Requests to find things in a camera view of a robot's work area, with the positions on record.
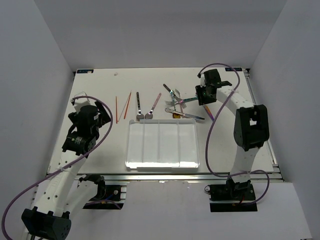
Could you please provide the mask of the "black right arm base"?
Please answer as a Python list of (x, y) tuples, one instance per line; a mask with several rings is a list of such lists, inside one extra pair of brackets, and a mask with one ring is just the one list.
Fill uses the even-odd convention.
[(250, 180), (234, 182), (228, 178), (225, 184), (210, 184), (204, 187), (209, 195), (211, 213), (257, 212), (256, 195)]

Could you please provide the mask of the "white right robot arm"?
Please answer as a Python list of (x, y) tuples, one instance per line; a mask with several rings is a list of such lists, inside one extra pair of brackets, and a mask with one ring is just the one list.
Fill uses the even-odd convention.
[(233, 138), (237, 145), (233, 167), (229, 173), (232, 183), (225, 188), (226, 195), (236, 200), (244, 193), (244, 187), (249, 184), (250, 172), (257, 153), (270, 137), (268, 111), (265, 105), (253, 104), (237, 92), (239, 83), (233, 87), (222, 81), (217, 69), (199, 73), (200, 84), (195, 87), (200, 106), (220, 102), (222, 106), (214, 120), (223, 108), (228, 108), (234, 115)]

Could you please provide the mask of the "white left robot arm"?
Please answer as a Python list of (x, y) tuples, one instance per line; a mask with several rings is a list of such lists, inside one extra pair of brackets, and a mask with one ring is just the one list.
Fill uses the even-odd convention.
[(32, 209), (25, 209), (21, 219), (32, 238), (64, 240), (71, 230), (71, 218), (89, 200), (101, 200), (106, 194), (105, 180), (99, 174), (87, 174), (77, 190), (70, 193), (73, 182), (86, 162), (89, 152), (101, 143), (99, 129), (113, 120), (104, 105), (84, 101), (68, 115), (72, 122), (62, 145), (59, 168), (43, 195)]

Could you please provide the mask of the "ornate silver knife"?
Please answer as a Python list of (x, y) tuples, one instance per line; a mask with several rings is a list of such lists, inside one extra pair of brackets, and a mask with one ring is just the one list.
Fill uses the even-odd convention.
[(167, 113), (177, 114), (177, 115), (184, 116), (184, 117), (187, 117), (187, 118), (190, 118), (190, 119), (201, 120), (201, 121), (205, 120), (205, 118), (203, 118), (203, 117), (200, 117), (200, 116), (197, 116), (197, 115), (193, 115), (193, 114), (189, 114), (189, 113), (179, 112), (179, 111), (176, 111), (176, 110), (168, 108), (168, 107), (165, 108), (164, 110)]

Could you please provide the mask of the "rainbow iridescent knife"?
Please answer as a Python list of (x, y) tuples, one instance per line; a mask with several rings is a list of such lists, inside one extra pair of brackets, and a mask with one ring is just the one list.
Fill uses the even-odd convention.
[(207, 105), (203, 105), (203, 108), (205, 109), (206, 113), (208, 114), (209, 118), (211, 119), (211, 121), (213, 122), (215, 120), (211, 110), (209, 109), (209, 107)]

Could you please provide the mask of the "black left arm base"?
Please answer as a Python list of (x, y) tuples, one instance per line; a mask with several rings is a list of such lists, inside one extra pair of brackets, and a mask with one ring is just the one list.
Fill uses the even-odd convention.
[(121, 210), (126, 199), (127, 187), (119, 184), (102, 184), (99, 176), (97, 193), (83, 207), (86, 210)]

